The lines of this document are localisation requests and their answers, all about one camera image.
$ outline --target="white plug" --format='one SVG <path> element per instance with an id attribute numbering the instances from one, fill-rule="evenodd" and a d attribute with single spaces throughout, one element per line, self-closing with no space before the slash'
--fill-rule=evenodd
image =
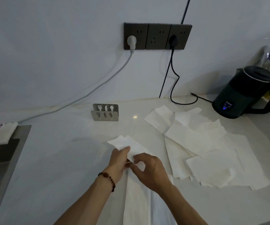
<path id="1" fill-rule="evenodd" d="M 135 45 L 136 45 L 136 37 L 133 35 L 130 35 L 127 39 L 127 43 L 130 46 L 131 54 L 134 53 Z"/>

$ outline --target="outlet panel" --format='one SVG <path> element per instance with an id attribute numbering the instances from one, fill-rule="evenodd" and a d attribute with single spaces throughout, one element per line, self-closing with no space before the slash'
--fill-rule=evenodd
<path id="1" fill-rule="evenodd" d="M 136 37 L 135 50 L 144 50 L 147 34 L 148 24 L 124 23 L 124 49 L 130 49 L 130 46 L 127 43 L 127 39 L 130 35 L 133 35 Z"/>
<path id="2" fill-rule="evenodd" d="M 175 47 L 175 50 L 184 50 L 192 25 L 171 25 L 170 33 L 166 43 L 166 50 L 170 50 L 170 44 L 168 42 L 169 38 L 173 35 L 176 35 L 178 38 L 178 45 Z"/>
<path id="3" fill-rule="evenodd" d="M 145 49 L 165 50 L 171 24 L 149 24 Z"/>

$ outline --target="metal napkin holder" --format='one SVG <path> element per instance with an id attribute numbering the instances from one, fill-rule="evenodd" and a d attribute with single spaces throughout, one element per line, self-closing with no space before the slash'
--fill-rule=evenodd
<path id="1" fill-rule="evenodd" d="M 91 115 L 94 121 L 118 121 L 117 104 L 94 103 L 92 107 Z"/>

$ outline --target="gray cable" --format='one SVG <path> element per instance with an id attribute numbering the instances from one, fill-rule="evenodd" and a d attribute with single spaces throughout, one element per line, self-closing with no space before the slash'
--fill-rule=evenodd
<path id="1" fill-rule="evenodd" d="M 85 95 L 85 96 L 83 96 L 83 97 L 81 97 L 81 98 L 79 98 L 79 99 L 77 99 L 77 100 L 75 100 L 75 101 L 73 101 L 73 102 L 71 102 L 71 103 L 65 105 L 65 106 L 60 107 L 60 108 L 58 108 L 57 110 L 50 111 L 50 112 L 46 112 L 46 113 L 42 113 L 42 114 L 35 115 L 35 116 L 32 116 L 32 117 L 28 117 L 28 118 L 26 118 L 26 119 L 23 119 L 23 120 L 21 120 L 21 121 L 18 121 L 18 123 L 22 123 L 22 122 L 25 122 L 25 121 L 28 121 L 28 120 L 31 120 L 31 119 L 33 119 L 33 118 L 37 118 L 37 117 L 40 117 L 40 116 L 43 116 L 43 115 L 48 115 L 48 114 L 56 113 L 56 112 L 58 112 L 58 111 L 60 111 L 60 110 L 62 110 L 62 109 L 64 109 L 64 108 L 66 108 L 66 107 L 68 107 L 68 106 L 70 106 L 70 105 L 73 105 L 74 103 L 79 102 L 80 100 L 82 100 L 82 99 L 84 99 L 84 98 L 90 96 L 93 92 L 95 92 L 96 90 L 98 90 L 98 89 L 99 89 L 101 86 L 103 86 L 104 84 L 108 83 L 108 82 L 109 82 L 112 78 L 114 78 L 120 71 L 123 70 L 123 68 L 128 64 L 129 60 L 131 59 L 131 57 L 132 57 L 132 55 L 133 55 L 133 52 L 132 52 L 132 50 L 131 50 L 131 54 L 130 54 L 130 56 L 129 56 L 127 62 L 126 62 L 126 63 L 125 63 L 125 64 L 124 64 L 124 65 L 123 65 L 123 66 L 122 66 L 115 74 L 113 74 L 113 75 L 112 75 L 109 79 L 107 79 L 104 83 L 100 84 L 100 85 L 97 86 L 95 89 L 93 89 L 93 90 L 92 90 L 91 92 L 89 92 L 87 95 Z"/>

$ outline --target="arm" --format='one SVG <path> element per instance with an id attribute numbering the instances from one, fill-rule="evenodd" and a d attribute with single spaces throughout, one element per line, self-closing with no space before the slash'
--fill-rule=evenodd
<path id="1" fill-rule="evenodd" d="M 146 153 L 134 156 L 134 163 L 144 162 L 141 171 L 136 165 L 130 164 L 131 170 L 149 189 L 155 191 L 164 200 L 178 225 L 207 225 L 202 217 L 184 199 L 180 191 L 168 178 L 160 159 Z"/>
<path id="2" fill-rule="evenodd" d="M 107 172 L 116 184 L 127 168 L 127 154 L 130 147 L 120 151 L 112 151 L 109 165 L 103 170 Z M 54 225 L 95 225 L 100 213 L 108 200 L 113 184 L 110 178 L 98 176 L 89 189 L 54 223 Z"/>

